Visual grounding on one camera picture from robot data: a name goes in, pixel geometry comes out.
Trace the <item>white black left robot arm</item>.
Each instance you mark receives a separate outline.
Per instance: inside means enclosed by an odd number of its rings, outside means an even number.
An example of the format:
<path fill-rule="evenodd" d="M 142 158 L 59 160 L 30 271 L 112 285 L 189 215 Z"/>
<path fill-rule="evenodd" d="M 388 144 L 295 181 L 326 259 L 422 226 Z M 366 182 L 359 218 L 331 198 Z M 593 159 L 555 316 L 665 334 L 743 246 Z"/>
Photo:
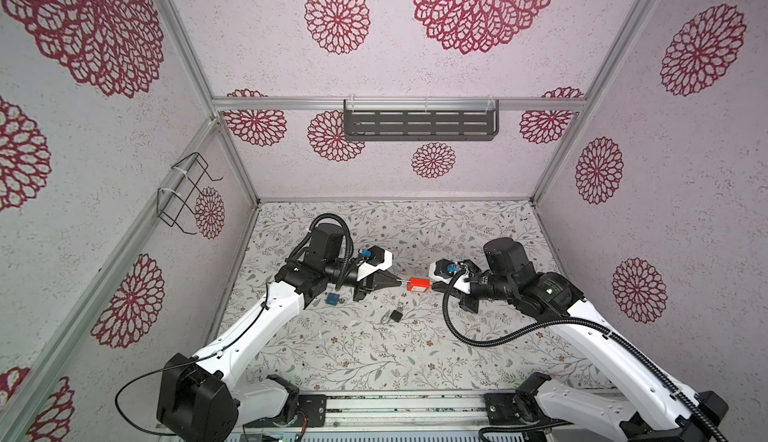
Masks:
<path fill-rule="evenodd" d="M 272 375 L 246 384 L 251 361 L 329 283 L 343 261 L 289 261 L 267 293 L 223 334 L 193 356 L 176 354 L 162 371 L 156 418 L 185 441 L 224 441 L 238 426 L 260 420 L 288 425 L 299 413 L 299 390 Z"/>

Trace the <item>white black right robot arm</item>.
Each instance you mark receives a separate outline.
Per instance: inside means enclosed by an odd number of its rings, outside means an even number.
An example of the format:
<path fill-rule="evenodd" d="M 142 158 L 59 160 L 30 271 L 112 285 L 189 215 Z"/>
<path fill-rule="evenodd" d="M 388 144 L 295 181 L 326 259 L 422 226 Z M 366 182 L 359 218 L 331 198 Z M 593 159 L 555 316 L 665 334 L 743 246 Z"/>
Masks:
<path fill-rule="evenodd" d="M 508 238 L 483 247 L 488 263 L 441 260 L 430 277 L 441 289 L 442 316 L 458 341 L 475 348 L 493 348 L 549 329 L 568 341 L 619 390 L 614 397 L 571 388 L 535 372 L 511 393 L 488 394 L 489 419 L 479 430 L 481 440 L 492 433 L 532 433 L 569 425 L 610 441 L 723 441 L 719 425 L 727 403 L 712 391 L 697 392 L 660 368 L 616 331 L 575 285 L 555 272 L 539 272 L 525 248 Z M 455 327 L 450 297 L 475 313 L 482 301 L 504 301 L 532 324 L 491 340 L 476 340 Z"/>

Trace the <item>red padlock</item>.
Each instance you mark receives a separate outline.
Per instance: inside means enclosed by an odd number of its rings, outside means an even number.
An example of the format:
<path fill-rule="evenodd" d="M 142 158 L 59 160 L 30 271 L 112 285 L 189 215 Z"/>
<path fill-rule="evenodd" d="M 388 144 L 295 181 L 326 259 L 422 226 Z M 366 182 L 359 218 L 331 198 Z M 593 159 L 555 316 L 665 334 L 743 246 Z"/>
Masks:
<path fill-rule="evenodd" d="M 422 278 L 410 278 L 406 282 L 406 290 L 413 293 L 427 293 L 431 288 L 431 281 Z"/>

